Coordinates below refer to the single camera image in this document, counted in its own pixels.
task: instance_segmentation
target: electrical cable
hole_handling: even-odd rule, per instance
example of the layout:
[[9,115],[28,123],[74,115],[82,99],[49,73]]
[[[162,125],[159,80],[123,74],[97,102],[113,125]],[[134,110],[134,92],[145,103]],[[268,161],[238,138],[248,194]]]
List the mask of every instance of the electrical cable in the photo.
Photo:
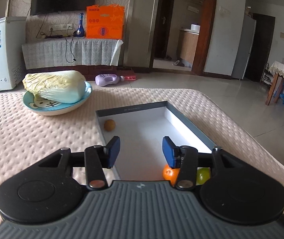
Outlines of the electrical cable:
[[39,33],[40,33],[40,30],[41,30],[41,28],[42,28],[42,26],[43,26],[43,23],[44,23],[44,20],[46,19],[46,16],[47,16],[47,14],[44,16],[44,19],[43,19],[42,25],[41,25],[41,27],[40,27],[40,29],[39,29],[39,31],[38,31],[38,34],[36,35],[36,38],[38,37],[38,35],[39,35]]
[[69,36],[68,35],[68,31],[69,31],[69,28],[71,28],[70,26],[67,28],[67,30],[66,30],[66,36]]
[[[29,8],[29,11],[30,11],[30,10],[31,10],[31,6],[30,6],[30,8]],[[27,12],[26,18],[27,18],[28,14],[29,14],[29,11]]]
[[73,61],[72,61],[72,62],[70,62],[70,61],[66,58],[67,40],[66,40],[66,37],[64,37],[64,38],[65,38],[65,42],[66,42],[65,60],[66,60],[69,64],[72,64],[72,63],[74,63],[74,62],[76,61],[76,59],[74,58],[74,55],[73,55],[73,53],[72,53],[72,41],[73,41],[73,38],[74,38],[74,37],[72,37],[71,44],[70,44],[70,51],[71,51],[71,55],[73,56]]

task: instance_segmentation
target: orange box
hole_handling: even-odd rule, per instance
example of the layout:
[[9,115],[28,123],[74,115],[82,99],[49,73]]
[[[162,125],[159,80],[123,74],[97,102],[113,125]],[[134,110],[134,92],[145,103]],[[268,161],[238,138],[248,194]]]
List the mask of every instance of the orange box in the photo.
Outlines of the orange box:
[[86,8],[86,37],[122,39],[124,7],[117,4]]

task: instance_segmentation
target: liquor bottle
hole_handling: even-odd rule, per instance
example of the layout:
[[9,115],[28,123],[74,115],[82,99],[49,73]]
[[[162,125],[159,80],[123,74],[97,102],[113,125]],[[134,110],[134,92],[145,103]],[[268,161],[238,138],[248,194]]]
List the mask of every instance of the liquor bottle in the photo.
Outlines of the liquor bottle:
[[75,32],[75,37],[84,37],[84,28],[83,28],[83,13],[80,13],[80,23],[77,31]]

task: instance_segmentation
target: refrigerator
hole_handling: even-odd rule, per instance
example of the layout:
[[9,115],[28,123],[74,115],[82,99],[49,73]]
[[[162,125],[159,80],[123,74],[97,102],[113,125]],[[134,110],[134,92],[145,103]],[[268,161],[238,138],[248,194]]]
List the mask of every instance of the refrigerator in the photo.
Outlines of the refrigerator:
[[243,79],[248,65],[250,52],[253,46],[255,35],[256,20],[248,15],[244,15],[240,43],[232,72],[232,78]]
[[0,91],[11,90],[25,75],[22,44],[26,17],[0,19]]

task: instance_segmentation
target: cartoon cat plate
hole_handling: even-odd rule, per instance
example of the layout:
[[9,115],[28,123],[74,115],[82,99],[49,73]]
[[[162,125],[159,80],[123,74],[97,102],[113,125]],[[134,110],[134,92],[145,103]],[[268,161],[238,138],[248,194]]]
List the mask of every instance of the cartoon cat plate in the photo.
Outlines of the cartoon cat plate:
[[92,92],[92,86],[85,82],[85,94],[83,98],[76,103],[61,103],[52,100],[44,99],[40,96],[34,97],[30,92],[26,92],[23,96],[23,103],[26,107],[32,110],[34,113],[45,116],[61,115],[80,107],[88,99]]

